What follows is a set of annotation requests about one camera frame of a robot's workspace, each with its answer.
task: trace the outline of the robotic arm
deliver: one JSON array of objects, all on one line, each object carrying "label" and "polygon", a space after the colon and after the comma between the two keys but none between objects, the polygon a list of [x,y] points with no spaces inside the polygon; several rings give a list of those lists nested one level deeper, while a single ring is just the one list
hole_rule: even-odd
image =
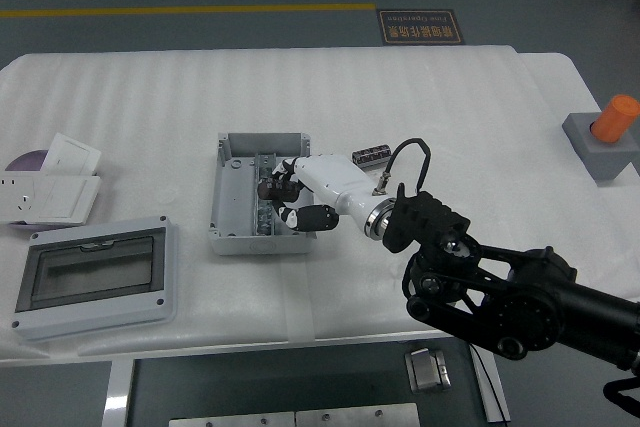
[{"label": "robotic arm", "polygon": [[[425,152],[416,196],[407,197],[400,184],[394,199],[384,188],[396,155],[410,143]],[[376,186],[346,157],[297,158],[283,162],[258,193],[274,201],[290,227],[299,228],[302,219],[305,226],[316,227],[308,230],[328,230],[339,215],[349,215],[367,237],[381,239],[392,253],[417,241],[420,247],[407,265],[403,292],[409,315],[420,322],[511,360],[559,342],[639,375],[640,304],[576,284],[577,270],[552,247],[519,252],[480,245],[467,234],[469,219],[420,190],[429,159],[421,139],[404,142]],[[294,175],[297,182],[291,180]],[[284,202],[297,197],[291,192],[304,187],[325,205],[288,209]],[[482,259],[508,263],[507,278],[483,270]],[[482,296],[478,304],[469,295],[473,291]],[[456,306],[459,301],[468,311]],[[640,405],[619,393],[639,386],[639,378],[612,382],[605,396],[640,416]]]}]

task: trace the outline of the orange cylinder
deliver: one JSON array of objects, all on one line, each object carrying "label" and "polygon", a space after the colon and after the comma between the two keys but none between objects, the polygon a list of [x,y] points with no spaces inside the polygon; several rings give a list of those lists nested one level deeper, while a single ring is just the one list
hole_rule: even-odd
[{"label": "orange cylinder", "polygon": [[602,142],[617,142],[638,115],[640,102],[628,95],[616,95],[591,124],[591,134]]}]

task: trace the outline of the purple disc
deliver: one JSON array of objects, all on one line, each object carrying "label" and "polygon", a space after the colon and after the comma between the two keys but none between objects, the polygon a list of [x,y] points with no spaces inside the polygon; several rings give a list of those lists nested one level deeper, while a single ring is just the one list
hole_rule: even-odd
[{"label": "purple disc", "polygon": [[20,172],[33,172],[38,171],[44,163],[44,159],[47,156],[48,150],[34,150],[33,152],[27,152],[15,159],[4,170],[20,171]]}]

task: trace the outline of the power outlet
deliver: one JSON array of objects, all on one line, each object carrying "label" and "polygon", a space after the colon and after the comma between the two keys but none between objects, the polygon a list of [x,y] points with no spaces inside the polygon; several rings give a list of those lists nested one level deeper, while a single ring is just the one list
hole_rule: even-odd
[{"label": "power outlet", "polygon": [[5,173],[0,177],[0,222],[19,222],[35,197],[32,175]]}]

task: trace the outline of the white foam sheet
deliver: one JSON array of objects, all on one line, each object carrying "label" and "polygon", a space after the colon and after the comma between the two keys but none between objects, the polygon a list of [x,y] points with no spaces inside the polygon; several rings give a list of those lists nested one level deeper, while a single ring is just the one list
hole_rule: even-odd
[{"label": "white foam sheet", "polygon": [[[306,132],[313,153],[345,155],[422,137],[433,152],[425,187],[471,219],[478,241],[553,245],[581,283],[636,299],[640,253],[629,225],[640,217],[640,182],[625,171],[623,184],[596,185],[562,131],[576,111],[567,98],[597,108],[568,59],[500,46],[21,57],[0,72],[5,163],[56,132],[102,151],[88,223],[167,215],[179,225],[178,314],[163,325],[21,345],[9,325],[28,233],[2,226],[0,357],[429,330],[408,316],[400,288],[415,249],[390,254],[351,219],[320,233],[308,255],[215,255],[207,229],[218,132]],[[413,186],[421,161],[419,149],[403,152],[391,189],[399,180]]]}]

